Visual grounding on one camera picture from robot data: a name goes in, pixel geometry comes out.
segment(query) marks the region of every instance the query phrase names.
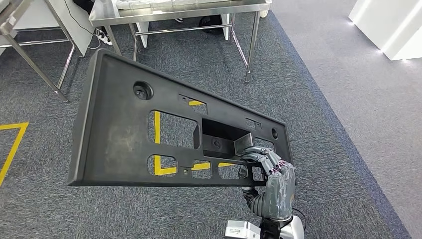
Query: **yellow tape line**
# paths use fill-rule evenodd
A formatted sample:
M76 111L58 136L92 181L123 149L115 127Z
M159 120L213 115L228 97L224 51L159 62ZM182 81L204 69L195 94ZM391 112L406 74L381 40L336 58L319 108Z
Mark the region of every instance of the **yellow tape line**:
M189 105L190 106L198 106L198 105L202 105L203 103L200 101L190 101ZM161 121L160 121L160 112L156 111L155 115L154 115L154 126L155 126L155 143L161 143ZM232 166L233 164L231 163L219 163L218 166L219 167L227 167L227 166ZM210 168L210 163L199 163L199 164L195 164L194 167L192 168L192 170L204 170L204 169L209 169ZM176 173L177 172L177 168L176 167L172 167L172 168L161 168L161 156L160 155L154 155L154 174L155 175L165 175L165 174L172 174L172 173Z
M12 149L7 156L6 162L3 165L3 168L0 171L0 186L3 183L4 177L6 176L7 171L9 170L10 164L12 163L13 157L16 154L17 148L19 147L20 141L22 140L23 135L25 134L26 127L28 127L28 122L24 123L15 123L15 124L6 124L0 125L0 130L2 129L13 129L13 128L20 128L19 132L17 133L17 137L12 145Z
M189 101L189 105L190 106L198 106L198 105L202 105L203 103L200 101Z

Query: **gray carpet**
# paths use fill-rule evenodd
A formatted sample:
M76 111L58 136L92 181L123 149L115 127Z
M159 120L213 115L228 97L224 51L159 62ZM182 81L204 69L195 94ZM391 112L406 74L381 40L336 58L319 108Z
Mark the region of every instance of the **gray carpet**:
M419 239L422 58L390 61L380 53L350 25L356 2L283 0L271 9L410 235ZM401 167L393 170L392 164Z
M198 21L185 19L184 25ZM252 16L239 14L236 22L247 49ZM260 21L254 79L248 85L235 45L201 31L150 36L137 61L287 123L298 167L295 207L307 216L307 238L395 238L275 22L272 14ZM150 28L167 26L179 25L166 21ZM121 49L127 49L123 54L130 56L128 27L113 29ZM63 43L26 49L58 79L69 48ZM0 123L29 122L0 188L2 235L221 239L226 220L259 222L239 188L65 186L88 60L72 60L63 85L70 103L63 104L12 49L0 57Z

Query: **circular hole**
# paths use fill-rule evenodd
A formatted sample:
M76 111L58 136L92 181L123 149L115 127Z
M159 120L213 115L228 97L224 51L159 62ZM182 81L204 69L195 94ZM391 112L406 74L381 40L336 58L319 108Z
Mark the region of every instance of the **circular hole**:
M275 128L272 128L272 129L271 129L271 134L273 135L273 138L277 139L278 134L277 134L277 131L276 131L276 129L275 129Z
M145 101L150 100L153 95L151 86L143 81L138 81L133 85L133 92L135 93L136 97Z

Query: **metal bar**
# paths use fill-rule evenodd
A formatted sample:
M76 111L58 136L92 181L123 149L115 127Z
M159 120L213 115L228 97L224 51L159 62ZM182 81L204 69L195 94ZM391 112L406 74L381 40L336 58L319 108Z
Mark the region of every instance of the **metal bar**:
M224 28L224 27L231 27L231 24L214 25L214 26L198 26L198 27L159 30L159 31L149 31L149 32L144 32L144 33L137 32L136 35L137 36L145 36L145 35L153 35L153 34L160 34L160 33L172 33L172 32L180 32L180 31L193 31L193 30L214 29L214 28Z
M130 32L132 33L133 40L134 40L134 46L133 46L133 60L136 61L136 53L138 52L138 39L136 36L135 27L133 26L133 23L129 24Z
M52 31L52 30L61 30L61 28L59 26L55 26L55 27L16 29L15 31L24 32L24 31Z
M246 77L245 77L245 83L249 83L252 79L251 76L251 62L255 50L255 42L256 42L256 36L258 34L258 24L259 24L259 12L255 12L255 18L253 20L253 28L252 28L252 36L251 36L251 43L249 48L249 55L248 55L248 66L246 67Z
M57 88L62 88L63 80L65 79L67 69L69 68L70 60L72 59L73 53L75 52L75 45L72 44L72 49L70 50L69 56L66 59L65 68L62 71L62 75L60 76L59 82L57 83Z
M47 77L47 75L35 64L35 62L26 54L26 52L19 46L19 44L14 40L9 34L3 35L6 40L8 40L12 47L21 55L26 62L39 74L39 76L53 89L54 93L58 94L63 102L67 102L68 99L63 95L63 93L56 87L56 85Z
M58 40L42 40L42 41L25 41L19 42L19 46L31 46L31 45L42 45L42 44L49 44L49 43L61 43L61 42L69 42L69 39L58 39ZM0 48L12 47L11 44L8 45L0 45Z
M245 54L243 54L242 48L240 47L239 40L237 40L236 33L234 33L234 31L231 31L231 34L233 36L233 40L234 40L234 43L236 44L237 50L239 51L240 57L242 58L243 64L247 68L248 62L246 61Z
M113 31L111 30L111 27L109 25L106 25L104 27L105 27L105 30L108 33L108 37L110 38L110 41L113 44L115 52L121 56L122 54L121 54L120 48L117 44L116 38L114 37L114 34L113 34Z
M73 41L73 38L70 36L69 32L67 31L67 28L63 24L62 20L60 19L59 15L57 15L56 11L54 10L53 6L51 5L49 0L44 0L45 4L47 5L50 12L53 14L54 19L56 19L56 22L59 24L60 28L62 29L63 33L65 34L66 38L69 39L70 42L72 42L73 45L76 46L76 51L80 56L83 56L81 51L79 50L78 46Z
M230 21L231 28L229 28L229 31L230 31L230 41L229 42L230 43L234 42L233 33L234 33L234 20L235 20L235 18L236 18L236 14L232 13L231 14L231 21Z

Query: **white wall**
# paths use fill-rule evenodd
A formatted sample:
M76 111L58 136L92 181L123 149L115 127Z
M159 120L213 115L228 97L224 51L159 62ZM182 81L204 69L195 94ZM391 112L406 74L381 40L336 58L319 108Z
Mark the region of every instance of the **white wall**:
M421 3L422 0L358 0L349 18L389 59L397 60L401 59L397 56L399 51L422 26L422 9L417 7ZM416 14L404 24L411 12Z
M406 45L397 53L397 59L412 59L422 56L422 27L413 35Z

